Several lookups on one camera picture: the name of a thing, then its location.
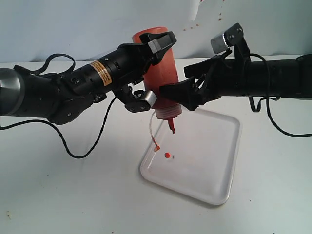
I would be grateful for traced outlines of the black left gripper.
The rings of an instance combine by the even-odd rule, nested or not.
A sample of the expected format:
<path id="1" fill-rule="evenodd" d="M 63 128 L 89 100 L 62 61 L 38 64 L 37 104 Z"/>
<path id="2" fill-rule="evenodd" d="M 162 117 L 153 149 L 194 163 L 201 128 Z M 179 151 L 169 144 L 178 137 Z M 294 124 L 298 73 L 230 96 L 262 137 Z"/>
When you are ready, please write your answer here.
<path id="1" fill-rule="evenodd" d="M 124 43 L 107 55 L 107 65 L 112 77 L 115 97 L 124 105 L 136 102 L 145 93 L 144 90 L 133 91 L 133 79 L 141 77 L 146 67 L 159 64 L 165 53 L 176 43 L 172 31 L 139 36 L 142 43 Z"/>

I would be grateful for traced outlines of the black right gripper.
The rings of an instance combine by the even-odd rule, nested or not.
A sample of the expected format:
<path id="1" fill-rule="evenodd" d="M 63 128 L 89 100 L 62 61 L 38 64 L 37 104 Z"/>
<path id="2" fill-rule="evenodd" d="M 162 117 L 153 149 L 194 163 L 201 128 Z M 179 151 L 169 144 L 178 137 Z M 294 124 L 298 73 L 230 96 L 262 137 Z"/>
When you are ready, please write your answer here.
<path id="1" fill-rule="evenodd" d="M 222 96 L 248 96 L 247 69 L 249 60 L 209 58 L 184 67 L 187 78 L 178 83 L 159 87 L 163 98 L 179 103 L 188 110 L 204 105 L 205 100 L 216 100 Z M 205 78 L 196 79 L 202 74 Z"/>

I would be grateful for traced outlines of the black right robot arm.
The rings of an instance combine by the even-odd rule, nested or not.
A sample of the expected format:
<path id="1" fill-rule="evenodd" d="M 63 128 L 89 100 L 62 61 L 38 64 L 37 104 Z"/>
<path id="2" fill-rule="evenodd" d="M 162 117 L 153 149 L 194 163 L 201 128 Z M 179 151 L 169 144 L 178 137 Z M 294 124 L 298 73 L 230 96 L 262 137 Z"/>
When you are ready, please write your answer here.
<path id="1" fill-rule="evenodd" d="M 214 56 L 184 67 L 186 80 L 160 86 L 162 97 L 190 111 L 223 96 L 311 98 L 312 57 L 239 61 Z"/>

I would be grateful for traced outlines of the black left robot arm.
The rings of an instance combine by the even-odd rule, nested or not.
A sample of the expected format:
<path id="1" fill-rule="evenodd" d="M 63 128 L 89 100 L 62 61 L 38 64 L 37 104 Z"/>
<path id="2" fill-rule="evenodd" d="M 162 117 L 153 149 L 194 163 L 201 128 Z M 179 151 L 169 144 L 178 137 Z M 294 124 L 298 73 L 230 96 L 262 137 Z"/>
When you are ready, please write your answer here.
<path id="1" fill-rule="evenodd" d="M 144 112 L 156 102 L 154 91 L 133 91 L 150 66 L 161 62 L 176 43 L 172 31 L 145 33 L 140 43 L 121 44 L 113 52 L 80 68 L 71 66 L 61 73 L 47 73 L 50 55 L 37 70 L 15 65 L 0 70 L 0 114 L 14 117 L 46 118 L 63 125 L 73 121 L 94 103 L 113 92 L 125 108 Z"/>

